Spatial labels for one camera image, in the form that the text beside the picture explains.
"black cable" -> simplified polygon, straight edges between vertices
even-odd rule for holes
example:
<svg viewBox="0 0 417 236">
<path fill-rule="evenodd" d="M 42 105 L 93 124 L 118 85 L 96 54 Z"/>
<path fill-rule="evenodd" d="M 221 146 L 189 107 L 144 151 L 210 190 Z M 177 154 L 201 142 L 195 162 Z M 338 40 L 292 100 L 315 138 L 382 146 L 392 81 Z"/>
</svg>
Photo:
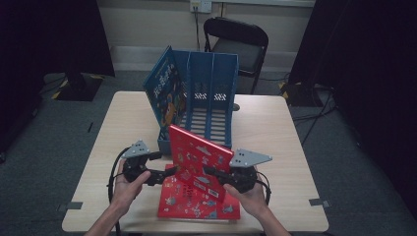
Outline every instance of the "black cable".
<svg viewBox="0 0 417 236">
<path fill-rule="evenodd" d="M 117 175 L 115 175 L 114 176 L 114 178 L 117 178 L 117 176 L 120 176 L 120 175 L 123 175 L 123 174 L 125 174 L 126 172 L 122 172 L 122 173 L 120 173 L 120 174 L 117 174 Z"/>
<path fill-rule="evenodd" d="M 267 205 L 269 205 L 269 199 L 270 199 L 270 194 L 271 194 L 270 187 L 269 187 L 269 180 L 268 180 L 268 178 L 267 178 L 267 176 L 265 174 L 263 174 L 263 173 L 261 173 L 259 171 L 257 171 L 257 173 L 260 174 L 260 175 L 262 175 L 265 178 L 265 180 L 267 181 L 267 183 L 264 183 L 261 180 L 257 180 L 257 183 L 260 183 L 260 184 L 262 184 L 265 187 L 266 192 L 267 192 L 267 195 L 266 195 L 266 198 L 265 198 L 265 202 L 267 203 Z"/>
<path fill-rule="evenodd" d="M 113 185 L 114 185 L 114 179 L 117 177 L 117 176 L 119 176 L 120 174 L 117 174 L 116 176 L 114 176 L 114 171 L 116 170 L 116 166 L 117 166 L 117 163 L 119 162 L 119 160 L 120 160 L 120 157 L 122 156 L 122 154 L 123 153 L 125 153 L 126 152 L 126 150 L 128 150 L 129 149 L 129 147 L 126 147 L 126 148 L 124 148 L 120 153 L 119 153 L 119 155 L 117 155 L 117 157 L 116 157 L 116 159 L 114 160 L 114 164 L 113 164 L 113 167 L 111 168 L 111 173 L 110 173 L 110 177 L 108 178 L 108 185 L 107 185 L 107 190 L 108 190 L 108 200 L 109 200 L 109 202 L 111 203 L 111 200 L 113 199 Z M 122 235 L 122 233 L 121 233 L 121 231 L 120 231 L 120 223 L 119 223 L 119 221 L 117 221 L 116 222 L 116 224 L 115 224 L 115 227 L 116 227 L 116 235 L 117 236 L 121 236 Z"/>
<path fill-rule="evenodd" d="M 326 116 L 329 115 L 331 112 L 333 112 L 334 110 L 336 110 L 337 107 L 334 106 L 332 107 L 329 111 L 325 112 L 325 113 L 320 113 L 318 115 L 305 115 L 305 116 L 299 116 L 299 117 L 295 117 L 292 119 L 292 121 L 307 121 L 307 120 L 311 120 L 311 119 L 316 119 L 317 117 L 322 117 L 322 116 Z"/>
<path fill-rule="evenodd" d="M 285 81 L 286 79 L 285 78 L 281 78 L 281 79 L 263 79 L 263 78 L 260 78 L 260 81 Z"/>
<path fill-rule="evenodd" d="M 323 112 L 325 111 L 326 107 L 328 106 L 328 101 L 330 100 L 331 95 L 332 95 L 332 93 L 330 92 L 330 93 L 328 94 L 328 99 L 326 100 L 325 105 L 323 105 L 323 109 L 322 109 L 322 111 L 319 113 L 319 115 L 318 115 L 318 116 L 316 117 L 316 119 L 314 120 L 314 122 L 313 122 L 312 126 L 310 127 L 309 131 L 307 132 L 306 137 L 304 137 L 304 140 L 303 140 L 303 142 L 301 143 L 301 146 L 303 146 L 303 145 L 304 145 L 304 143 L 306 143 L 306 140 L 307 140 L 307 138 L 310 136 L 310 133 L 312 132 L 312 130 L 313 130 L 313 128 L 314 128 L 314 126 L 316 125 L 316 122 L 319 120 L 319 118 L 320 118 L 320 117 L 322 117 L 322 116 L 323 116 Z"/>
<path fill-rule="evenodd" d="M 290 75 L 291 73 L 290 72 L 288 72 L 287 74 L 285 74 L 285 76 L 284 76 L 284 78 L 283 78 L 283 80 L 285 81 L 285 83 L 284 83 L 284 85 L 285 84 L 288 84 L 288 80 L 289 80 L 289 75 Z M 280 95 L 280 96 L 282 96 L 283 95 L 283 92 L 282 92 L 282 87 L 280 87 L 279 88 L 279 94 L 278 95 Z"/>
<path fill-rule="evenodd" d="M 265 197 L 265 202 L 267 203 L 267 205 L 269 205 L 269 199 L 270 199 L 270 194 L 271 194 L 269 186 L 266 183 L 262 182 L 261 180 L 256 180 L 256 182 L 259 184 L 262 184 L 265 187 L 266 192 L 267 192 L 267 195 Z"/>
<path fill-rule="evenodd" d="M 199 39 L 199 8 L 198 7 L 193 7 L 194 9 L 194 18 L 196 20 L 196 29 L 197 29 L 197 51 L 200 51 L 200 39 Z"/>
</svg>

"gray carpet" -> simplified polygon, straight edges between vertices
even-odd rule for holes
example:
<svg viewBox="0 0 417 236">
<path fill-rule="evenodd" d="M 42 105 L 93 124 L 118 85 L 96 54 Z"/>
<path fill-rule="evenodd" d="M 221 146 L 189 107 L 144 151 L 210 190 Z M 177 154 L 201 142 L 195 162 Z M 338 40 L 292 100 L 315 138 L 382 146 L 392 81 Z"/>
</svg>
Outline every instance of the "gray carpet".
<svg viewBox="0 0 417 236">
<path fill-rule="evenodd" d="M 60 75 L 45 77 L 44 100 L 7 151 L 0 165 L 0 235 L 79 235 L 61 228 L 113 94 L 142 90 L 148 72 L 117 72 L 106 78 L 92 102 L 51 99 Z M 285 73 L 263 73 L 256 94 L 279 95 Z M 252 80 L 239 80 L 247 93 Z M 321 92 L 321 98 L 327 92 Z M 322 108 L 290 107 L 293 117 L 315 115 Z M 314 120 L 295 122 L 303 141 Z M 417 235 L 417 223 L 381 169 L 358 148 L 353 130 L 333 111 L 320 118 L 304 143 L 319 194 L 328 200 L 328 233 L 350 235 Z"/>
</svg>

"human hand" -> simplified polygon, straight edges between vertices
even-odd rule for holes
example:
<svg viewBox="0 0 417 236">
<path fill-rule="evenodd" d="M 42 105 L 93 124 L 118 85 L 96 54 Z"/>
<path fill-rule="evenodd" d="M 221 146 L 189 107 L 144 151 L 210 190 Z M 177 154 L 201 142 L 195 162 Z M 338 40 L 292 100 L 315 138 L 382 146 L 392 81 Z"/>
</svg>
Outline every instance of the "human hand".
<svg viewBox="0 0 417 236">
<path fill-rule="evenodd" d="M 150 176 L 150 172 L 145 171 L 134 182 L 129 183 L 125 176 L 121 174 L 123 172 L 123 164 L 125 161 L 126 159 L 119 161 L 119 170 L 115 180 L 116 186 L 114 189 L 113 199 L 110 204 L 112 207 L 116 207 L 120 216 L 128 212 L 132 201 L 141 192 L 142 185 Z"/>
<path fill-rule="evenodd" d="M 229 184 L 224 184 L 223 187 L 227 193 L 239 200 L 246 212 L 254 217 L 259 217 L 262 212 L 268 209 L 268 205 L 265 201 L 263 186 L 259 183 L 256 183 L 252 190 L 244 194 L 239 193 L 237 189 Z"/>
</svg>

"wooden table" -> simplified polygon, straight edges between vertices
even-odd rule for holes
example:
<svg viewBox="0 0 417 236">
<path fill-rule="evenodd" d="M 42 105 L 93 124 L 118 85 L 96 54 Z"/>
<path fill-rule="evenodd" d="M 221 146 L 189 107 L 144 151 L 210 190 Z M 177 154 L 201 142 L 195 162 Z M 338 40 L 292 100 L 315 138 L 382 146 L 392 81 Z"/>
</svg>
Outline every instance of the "wooden table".
<svg viewBox="0 0 417 236">
<path fill-rule="evenodd" d="M 273 160 L 258 166 L 267 175 L 269 207 L 289 231 L 324 232 L 328 220 L 322 206 L 309 200 L 319 197 L 294 124 L 280 96 L 236 95 L 240 110 L 233 113 L 233 149 L 244 148 L 271 155 Z M 110 104 L 91 150 L 72 202 L 81 209 L 68 209 L 62 227 L 68 232 L 86 232 L 108 206 L 107 181 L 119 152 L 142 139 L 150 151 L 158 150 L 159 127 L 148 98 L 140 91 L 119 91 Z M 170 156 L 148 161 L 147 167 L 162 170 Z M 255 233 L 260 223 L 241 208 L 241 219 L 188 221 L 156 216 L 161 186 L 144 186 L 129 212 L 120 220 L 124 232 Z"/>
</svg>

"black chair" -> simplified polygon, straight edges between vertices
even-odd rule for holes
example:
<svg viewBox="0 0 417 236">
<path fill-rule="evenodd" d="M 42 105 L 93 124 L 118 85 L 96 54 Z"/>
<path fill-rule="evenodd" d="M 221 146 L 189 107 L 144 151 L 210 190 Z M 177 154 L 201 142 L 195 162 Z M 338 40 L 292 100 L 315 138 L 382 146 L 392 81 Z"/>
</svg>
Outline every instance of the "black chair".
<svg viewBox="0 0 417 236">
<path fill-rule="evenodd" d="M 205 21 L 205 52 L 237 54 L 239 76 L 254 78 L 251 94 L 254 93 L 268 48 L 268 36 L 258 26 L 226 18 L 216 17 Z M 209 36 L 217 37 L 211 47 Z"/>
</svg>

